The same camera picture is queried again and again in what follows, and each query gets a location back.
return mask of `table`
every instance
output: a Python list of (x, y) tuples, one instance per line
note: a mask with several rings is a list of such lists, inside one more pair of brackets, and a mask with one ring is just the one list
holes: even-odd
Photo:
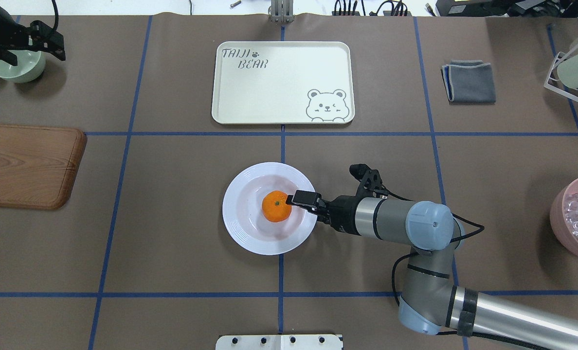
[[(578, 177), (578, 106), (542, 87), (551, 41), (566, 47), (577, 19), (304, 14), (283, 29), (265, 15), (160, 14), (63, 17), (59, 30), (67, 61), (0, 80), (0, 122), (77, 127), (88, 143), (62, 209), (0, 209), (0, 349), (212, 349), (221, 334), (277, 332), (340, 333), (352, 350), (503, 348), (398, 322), (389, 278), (406, 246), (318, 225), (280, 257), (240, 248), (220, 204), (264, 161), (326, 198), (356, 190), (350, 164), (379, 169), (392, 191), (487, 227), (457, 253), (456, 283), (578, 319), (578, 258), (548, 221)], [(349, 45), (353, 122), (213, 121), (218, 44), (282, 35)], [(439, 68), (452, 58), (493, 63), (496, 104), (447, 102)]]

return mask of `pink bowl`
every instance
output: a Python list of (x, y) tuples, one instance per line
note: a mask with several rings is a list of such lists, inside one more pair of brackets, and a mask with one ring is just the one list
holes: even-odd
[(565, 198), (574, 193), (578, 193), (578, 179), (572, 181), (572, 183), (563, 189), (555, 198), (551, 206), (551, 227), (561, 244), (578, 256), (578, 241), (570, 232), (563, 213)]

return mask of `black cable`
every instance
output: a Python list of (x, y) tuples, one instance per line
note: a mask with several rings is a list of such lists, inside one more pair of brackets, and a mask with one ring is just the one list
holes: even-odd
[(395, 302), (398, 306), (399, 306), (399, 297), (397, 296), (397, 288), (395, 287), (395, 271), (397, 270), (397, 266), (400, 262), (404, 261), (405, 259), (408, 259), (409, 257), (415, 257), (416, 255), (418, 255), (417, 252), (406, 254), (403, 257), (397, 259), (397, 261), (395, 261), (395, 263), (393, 264), (393, 270), (391, 272), (391, 286), (393, 288), (393, 297), (395, 298)]
[(40, 48), (44, 48), (44, 42), (49, 40), (49, 38), (51, 38), (53, 33), (55, 33), (55, 31), (57, 31), (58, 24), (60, 23), (60, 14), (58, 13), (57, 4), (56, 4), (55, 0), (51, 0), (51, 3), (53, 4), (53, 7), (54, 7), (54, 16), (55, 16), (54, 26), (53, 26), (53, 28), (51, 28), (51, 30), (47, 34), (45, 40), (42, 40), (40, 42), (33, 42), (31, 45), (28, 45), (28, 46), (7, 46), (7, 45), (0, 44), (0, 49), (2, 49), (2, 50), (35, 50), (35, 49), (39, 50)]
[(482, 338), (485, 338), (485, 339), (501, 341), (501, 342), (503, 342), (503, 343), (514, 344), (514, 345), (516, 345), (516, 346), (521, 346), (521, 347), (523, 347), (523, 348), (528, 348), (528, 349), (533, 349), (533, 350), (550, 350), (549, 348), (545, 348), (544, 346), (540, 346), (540, 345), (528, 343), (528, 342), (526, 342), (526, 341), (514, 339), (514, 338), (511, 338), (511, 337), (504, 337), (504, 336), (497, 336), (497, 335), (494, 335), (494, 334), (476, 333), (476, 332), (473, 332), (473, 334), (472, 334), (471, 336), (474, 336), (474, 337), (482, 337)]
[(461, 235), (460, 237), (453, 238), (453, 239), (451, 239), (451, 241), (449, 241), (449, 243), (458, 242), (458, 241), (462, 241), (463, 239), (473, 237), (474, 235), (482, 232), (485, 229), (484, 225), (482, 225), (482, 224), (476, 224), (476, 223), (474, 223), (470, 220), (464, 219), (463, 217), (456, 215), (454, 213), (452, 213), (452, 215), (454, 218), (458, 219), (459, 221), (466, 222), (469, 225), (475, 226), (477, 229), (471, 233), (467, 233), (465, 235)]
[(403, 3), (402, 0), (399, 0), (397, 5), (395, 6), (395, 9), (391, 13), (391, 16), (406, 16), (407, 14), (408, 14), (408, 7)]
[(371, 11), (369, 13), (369, 15), (370, 16), (377, 16), (378, 13), (380, 13), (380, 9), (382, 9), (382, 6), (384, 6), (384, 4), (391, 4), (391, 16), (407, 16), (408, 15), (408, 7), (401, 0), (399, 0), (399, 1), (386, 0), (385, 2), (381, 3), (380, 6), (378, 6), (378, 9), (375, 12)]
[[(396, 195), (395, 193), (392, 193), (391, 191), (389, 191), (389, 195), (390, 195), (391, 197), (395, 197), (395, 198), (397, 198), (397, 199), (399, 199), (399, 200), (401, 200), (401, 201), (412, 201), (412, 199), (407, 199), (407, 198), (402, 197), (401, 195)], [(460, 237), (453, 238), (453, 239), (451, 239), (451, 241), (449, 241), (449, 243), (462, 241), (462, 240), (464, 240), (464, 239), (473, 237), (474, 235), (476, 235), (476, 234), (482, 232), (483, 230), (485, 230), (485, 226), (482, 225), (482, 224), (478, 224), (478, 223), (476, 223), (476, 222), (472, 222), (472, 221), (470, 221), (469, 219), (465, 219), (465, 218), (461, 217), (460, 215), (456, 215), (455, 213), (452, 213), (452, 215), (453, 215), (454, 218), (458, 219), (459, 221), (465, 222), (465, 223), (467, 223), (467, 224), (469, 224), (469, 225), (471, 225), (471, 226), (475, 226), (477, 229), (476, 229), (475, 231), (471, 232), (471, 233), (467, 233), (467, 234), (465, 234), (465, 235), (461, 235)]]
[(381, 3), (380, 6), (378, 6), (378, 9), (375, 12), (371, 11), (371, 13), (369, 13), (369, 15), (377, 16), (378, 13), (380, 13), (380, 9), (382, 9), (384, 4), (391, 4), (391, 13), (395, 9), (395, 4), (393, 3), (393, 0), (386, 0), (385, 2)]

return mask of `ice cube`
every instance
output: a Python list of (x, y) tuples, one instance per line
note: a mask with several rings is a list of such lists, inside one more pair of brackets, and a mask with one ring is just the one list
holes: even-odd
[(570, 201), (576, 201), (576, 202), (578, 202), (578, 192), (577, 192), (577, 193), (574, 193), (574, 194), (571, 194), (571, 195), (568, 195), (568, 196), (565, 198), (565, 200), (566, 200), (567, 202), (570, 202)]
[(567, 222), (578, 222), (578, 210), (576, 212), (567, 212), (565, 214), (565, 219)]
[(578, 211), (578, 201), (567, 201), (563, 204), (563, 211), (565, 212), (576, 212)]

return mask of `wooden cutting board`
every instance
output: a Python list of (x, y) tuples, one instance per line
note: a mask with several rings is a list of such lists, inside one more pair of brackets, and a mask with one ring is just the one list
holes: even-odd
[(0, 124), (0, 207), (63, 206), (86, 139), (78, 129)]

